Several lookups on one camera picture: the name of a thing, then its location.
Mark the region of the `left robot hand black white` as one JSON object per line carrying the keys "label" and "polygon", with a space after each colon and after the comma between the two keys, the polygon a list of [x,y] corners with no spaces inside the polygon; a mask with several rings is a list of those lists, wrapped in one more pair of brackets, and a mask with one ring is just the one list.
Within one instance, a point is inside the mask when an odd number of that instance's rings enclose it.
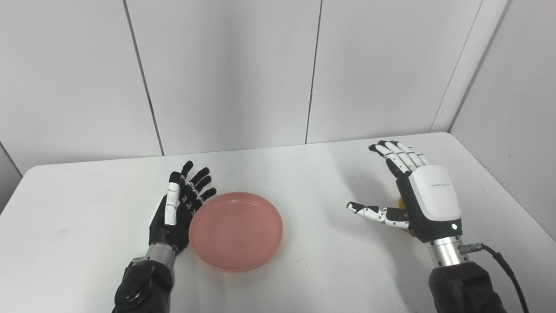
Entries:
{"label": "left robot hand black white", "polygon": [[181,171],[169,175],[167,192],[149,226],[150,245],[163,244],[175,253],[189,245],[193,217],[217,193],[215,187],[207,187],[212,181],[209,168],[204,167],[187,178],[192,169],[193,162],[189,160]]}

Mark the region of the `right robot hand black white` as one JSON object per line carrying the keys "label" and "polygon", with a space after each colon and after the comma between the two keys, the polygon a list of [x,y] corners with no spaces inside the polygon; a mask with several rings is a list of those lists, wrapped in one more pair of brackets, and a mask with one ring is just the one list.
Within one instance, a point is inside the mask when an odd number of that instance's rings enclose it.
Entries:
{"label": "right robot hand black white", "polygon": [[359,216],[406,229],[423,243],[461,236],[462,210],[450,174],[425,155],[400,141],[381,140],[369,150],[383,157],[395,176],[405,208],[348,202],[346,208]]}

